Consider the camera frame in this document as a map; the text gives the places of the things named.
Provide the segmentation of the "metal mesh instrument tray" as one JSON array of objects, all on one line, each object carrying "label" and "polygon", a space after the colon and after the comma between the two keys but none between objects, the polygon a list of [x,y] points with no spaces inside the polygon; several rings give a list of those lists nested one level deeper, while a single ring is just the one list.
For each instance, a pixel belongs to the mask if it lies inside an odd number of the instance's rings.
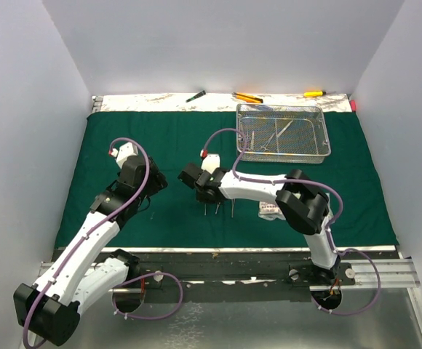
[{"label": "metal mesh instrument tray", "polygon": [[[276,150],[276,133],[289,121],[291,126],[279,138],[281,153]],[[330,141],[321,108],[239,104],[236,107],[237,150],[244,151],[243,161],[321,164],[331,154]],[[255,132],[254,151],[249,152],[248,136]],[[275,134],[270,152],[257,152],[257,147]]]}]

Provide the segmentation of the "red object at table edge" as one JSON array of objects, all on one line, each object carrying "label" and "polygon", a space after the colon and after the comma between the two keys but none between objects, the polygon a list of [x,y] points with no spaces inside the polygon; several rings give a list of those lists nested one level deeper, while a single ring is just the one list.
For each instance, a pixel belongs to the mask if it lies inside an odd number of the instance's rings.
[{"label": "red object at table edge", "polygon": [[351,106],[351,110],[352,111],[356,111],[357,110],[357,104],[354,100],[350,100],[350,106]]}]

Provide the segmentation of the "green black screwdriver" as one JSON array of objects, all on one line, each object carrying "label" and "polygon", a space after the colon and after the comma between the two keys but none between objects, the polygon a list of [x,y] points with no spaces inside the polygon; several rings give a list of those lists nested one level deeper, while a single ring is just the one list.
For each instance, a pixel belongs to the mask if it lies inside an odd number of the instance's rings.
[{"label": "green black screwdriver", "polygon": [[202,91],[200,91],[200,92],[196,93],[195,95],[193,95],[192,97],[188,98],[188,99],[186,100],[186,102],[187,102],[187,103],[190,103],[190,102],[192,102],[192,101],[194,101],[194,100],[196,100],[196,99],[198,99],[198,98],[200,98],[200,97],[205,96],[206,94],[207,94],[207,93],[206,93],[206,91],[205,91],[205,90],[202,90]]}]

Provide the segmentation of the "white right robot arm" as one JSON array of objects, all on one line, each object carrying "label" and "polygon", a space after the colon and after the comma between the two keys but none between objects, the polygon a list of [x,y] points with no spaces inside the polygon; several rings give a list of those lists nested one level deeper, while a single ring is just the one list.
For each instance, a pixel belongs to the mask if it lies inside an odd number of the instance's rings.
[{"label": "white right robot arm", "polygon": [[178,179],[195,190],[196,200],[204,204],[243,199],[276,205],[288,225],[304,236],[314,279],[329,284],[338,277],[340,257],[330,226],[342,213],[343,202],[331,187],[311,180],[299,169],[270,176],[223,167],[210,172],[194,163],[187,164]]}]

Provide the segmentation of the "aluminium front rail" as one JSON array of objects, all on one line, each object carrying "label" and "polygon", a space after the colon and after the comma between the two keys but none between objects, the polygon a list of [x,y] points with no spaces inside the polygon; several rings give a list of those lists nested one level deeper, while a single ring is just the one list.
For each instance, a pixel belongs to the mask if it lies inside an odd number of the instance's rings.
[{"label": "aluminium front rail", "polygon": [[[139,290],[139,276],[146,277],[147,289],[163,289],[167,282],[175,284],[181,281],[174,275],[159,270],[142,273],[139,259],[134,260],[132,270],[128,271],[126,262],[115,257],[109,257],[103,262],[91,263],[87,268],[76,268],[69,264],[61,272],[52,263],[39,277],[37,284],[44,286],[52,282],[51,292],[58,295],[74,293],[81,295],[90,286],[102,289],[115,287],[118,292],[134,292]],[[414,288],[419,286],[418,274],[410,259],[379,259],[379,260],[342,260],[339,264],[337,277],[333,279],[329,289],[311,286],[309,291],[341,291],[343,289],[374,289],[380,288]]]}]

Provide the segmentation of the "pink packet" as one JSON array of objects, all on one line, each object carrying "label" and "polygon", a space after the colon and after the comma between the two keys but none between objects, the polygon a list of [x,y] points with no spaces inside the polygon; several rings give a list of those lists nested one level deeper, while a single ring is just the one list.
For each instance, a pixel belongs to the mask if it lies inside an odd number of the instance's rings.
[{"label": "pink packet", "polygon": [[285,220],[281,209],[276,204],[270,204],[261,201],[258,205],[258,216],[259,218],[268,221]]}]

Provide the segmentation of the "curved tip steel tweezers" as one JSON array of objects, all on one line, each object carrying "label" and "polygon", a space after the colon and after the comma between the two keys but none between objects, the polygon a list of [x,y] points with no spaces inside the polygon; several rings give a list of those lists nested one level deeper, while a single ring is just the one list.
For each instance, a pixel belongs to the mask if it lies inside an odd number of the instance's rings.
[{"label": "curved tip steel tweezers", "polygon": [[284,132],[291,126],[294,120],[289,121],[279,132],[276,133],[276,150],[277,153],[281,153],[279,146],[279,138],[284,134]]}]

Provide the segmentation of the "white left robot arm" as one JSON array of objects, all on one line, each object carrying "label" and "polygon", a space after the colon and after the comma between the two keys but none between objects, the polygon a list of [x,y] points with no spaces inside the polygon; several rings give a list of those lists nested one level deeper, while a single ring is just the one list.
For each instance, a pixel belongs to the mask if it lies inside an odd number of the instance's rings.
[{"label": "white left robot arm", "polygon": [[138,280],[138,259],[122,249],[93,272],[89,268],[140,205],[167,187],[167,180],[150,156],[115,157],[119,176],[96,197],[79,232],[50,268],[13,294],[24,348],[65,344],[81,316],[110,288]]}]

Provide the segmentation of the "dark green surgical drape cloth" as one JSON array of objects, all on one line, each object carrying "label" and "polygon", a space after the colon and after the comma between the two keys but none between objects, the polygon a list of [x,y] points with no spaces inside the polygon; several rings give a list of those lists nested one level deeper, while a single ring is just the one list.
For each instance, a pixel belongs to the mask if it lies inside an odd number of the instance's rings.
[{"label": "dark green surgical drape cloth", "polygon": [[[354,113],[325,114],[331,154],[321,164],[301,169],[335,189],[343,202],[332,226],[338,246],[395,245],[396,235],[386,209],[381,181],[359,119]],[[285,221],[259,218],[254,201],[207,206],[178,179],[186,164],[199,161],[203,146],[219,154],[221,164],[236,164],[232,112],[101,112],[87,119],[78,161],[55,239],[58,248],[76,235],[95,197],[115,179],[118,166],[108,146],[118,137],[139,142],[165,175],[168,186],[154,195],[111,240],[113,247],[294,248],[304,237]]]}]

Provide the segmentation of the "yellow handled screwdriver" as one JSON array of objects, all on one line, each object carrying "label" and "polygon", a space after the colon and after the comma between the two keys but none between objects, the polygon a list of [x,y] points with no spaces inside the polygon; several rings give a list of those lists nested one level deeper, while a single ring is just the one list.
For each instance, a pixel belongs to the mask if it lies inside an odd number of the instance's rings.
[{"label": "yellow handled screwdriver", "polygon": [[310,91],[310,92],[304,92],[303,93],[303,96],[306,97],[306,98],[321,97],[321,96],[324,96],[324,95],[326,95],[326,91],[322,91],[322,90]]}]

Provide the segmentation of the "steel scissors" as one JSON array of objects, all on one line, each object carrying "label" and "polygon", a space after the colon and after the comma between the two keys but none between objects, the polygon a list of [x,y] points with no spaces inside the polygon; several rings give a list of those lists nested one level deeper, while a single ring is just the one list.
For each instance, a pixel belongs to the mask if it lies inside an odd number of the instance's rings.
[{"label": "steel scissors", "polygon": [[255,132],[254,131],[251,131],[251,133],[248,136],[248,140],[249,140],[248,151],[253,152],[254,151],[254,144],[255,144]]}]

